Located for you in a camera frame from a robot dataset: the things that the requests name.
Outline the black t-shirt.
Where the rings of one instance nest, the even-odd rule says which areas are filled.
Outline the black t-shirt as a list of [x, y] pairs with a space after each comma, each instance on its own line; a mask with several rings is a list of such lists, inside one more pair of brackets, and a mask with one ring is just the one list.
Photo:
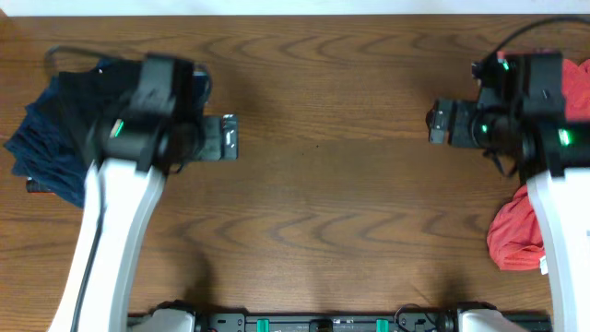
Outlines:
[[182, 163], [205, 145], [212, 79], [203, 65], [149, 53], [61, 72], [56, 83], [60, 124], [86, 163]]

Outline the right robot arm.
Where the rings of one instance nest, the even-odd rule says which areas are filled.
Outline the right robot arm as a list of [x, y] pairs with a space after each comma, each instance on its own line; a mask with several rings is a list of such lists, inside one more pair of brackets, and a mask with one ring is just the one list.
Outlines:
[[429, 141], [514, 159], [545, 248], [553, 330], [589, 328], [589, 123], [568, 121], [559, 52], [494, 51], [475, 101], [438, 99]]

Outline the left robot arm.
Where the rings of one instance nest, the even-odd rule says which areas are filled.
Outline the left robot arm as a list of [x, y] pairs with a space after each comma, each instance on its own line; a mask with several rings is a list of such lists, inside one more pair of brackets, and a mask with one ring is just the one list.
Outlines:
[[196, 331], [182, 302], [128, 312], [151, 216], [170, 175], [187, 164], [235, 160], [238, 120], [204, 112], [204, 65], [150, 53], [139, 62], [58, 77], [60, 125], [87, 167], [83, 219], [53, 331]]

